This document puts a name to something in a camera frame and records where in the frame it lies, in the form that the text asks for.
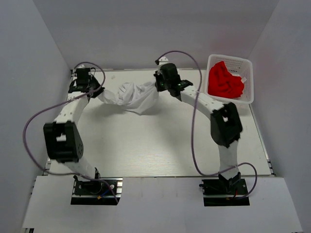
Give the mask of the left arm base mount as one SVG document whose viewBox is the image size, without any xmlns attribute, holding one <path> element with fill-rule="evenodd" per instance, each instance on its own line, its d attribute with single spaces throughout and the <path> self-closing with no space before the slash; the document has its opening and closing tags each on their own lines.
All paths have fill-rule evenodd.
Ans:
<svg viewBox="0 0 311 233">
<path fill-rule="evenodd" d="M 75 179 L 71 205 L 117 205 L 122 193 L 123 178 L 101 178 L 108 185 L 94 181 L 80 181 Z"/>
</svg>

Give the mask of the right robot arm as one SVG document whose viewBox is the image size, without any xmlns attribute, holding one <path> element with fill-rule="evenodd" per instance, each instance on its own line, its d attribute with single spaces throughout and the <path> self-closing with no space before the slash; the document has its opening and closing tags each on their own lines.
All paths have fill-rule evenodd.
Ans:
<svg viewBox="0 0 311 233">
<path fill-rule="evenodd" d="M 175 64 L 159 60 L 155 63 L 158 68 L 154 73 L 157 91 L 168 91 L 172 97 L 191 105 L 210 120 L 211 138 L 219 150 L 219 187 L 224 193 L 232 193 L 241 179 L 237 147 L 242 123 L 236 105 L 232 102 L 224 104 L 199 92 L 193 83 L 180 78 Z"/>
</svg>

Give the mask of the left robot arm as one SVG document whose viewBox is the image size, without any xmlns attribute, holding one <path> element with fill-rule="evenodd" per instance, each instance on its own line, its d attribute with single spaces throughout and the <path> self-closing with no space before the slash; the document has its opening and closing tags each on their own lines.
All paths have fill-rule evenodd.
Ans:
<svg viewBox="0 0 311 233">
<path fill-rule="evenodd" d="M 93 194 L 102 190 L 99 171 L 83 157 L 84 145 L 77 123 L 91 98 L 96 98 L 104 88 L 90 68 L 78 68 L 72 72 L 67 100 L 52 123 L 43 126 L 48 157 L 68 167 L 75 175 L 89 177 L 86 188 Z"/>
</svg>

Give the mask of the red t shirt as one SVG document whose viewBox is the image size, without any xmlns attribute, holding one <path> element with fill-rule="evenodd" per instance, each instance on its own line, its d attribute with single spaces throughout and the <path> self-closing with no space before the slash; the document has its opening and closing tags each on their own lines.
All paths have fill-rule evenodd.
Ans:
<svg viewBox="0 0 311 233">
<path fill-rule="evenodd" d="M 244 84 L 240 76 L 233 76 L 224 61 L 216 63 L 209 71 L 207 92 L 210 95 L 234 99 L 241 97 Z"/>
</svg>

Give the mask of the white t shirt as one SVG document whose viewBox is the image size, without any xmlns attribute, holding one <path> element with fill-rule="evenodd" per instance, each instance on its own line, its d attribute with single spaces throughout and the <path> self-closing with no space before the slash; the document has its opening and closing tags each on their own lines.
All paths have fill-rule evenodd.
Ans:
<svg viewBox="0 0 311 233">
<path fill-rule="evenodd" d="M 105 89 L 98 99 L 105 104 L 117 105 L 123 110 L 142 115 L 158 101 L 159 93 L 155 83 L 155 81 L 140 85 L 133 82 L 123 83 L 118 87 L 116 94 Z"/>
</svg>

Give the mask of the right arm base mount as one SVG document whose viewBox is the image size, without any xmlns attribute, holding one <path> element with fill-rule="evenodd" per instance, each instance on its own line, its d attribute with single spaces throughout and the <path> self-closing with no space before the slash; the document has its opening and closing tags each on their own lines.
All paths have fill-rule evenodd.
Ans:
<svg viewBox="0 0 311 233">
<path fill-rule="evenodd" d="M 241 179 L 237 184 L 226 191 L 218 179 L 205 179 L 199 184 L 203 191 L 203 201 L 205 207 L 228 207 L 228 206 L 249 206 L 249 197 L 244 197 L 248 193 L 245 179 Z"/>
</svg>

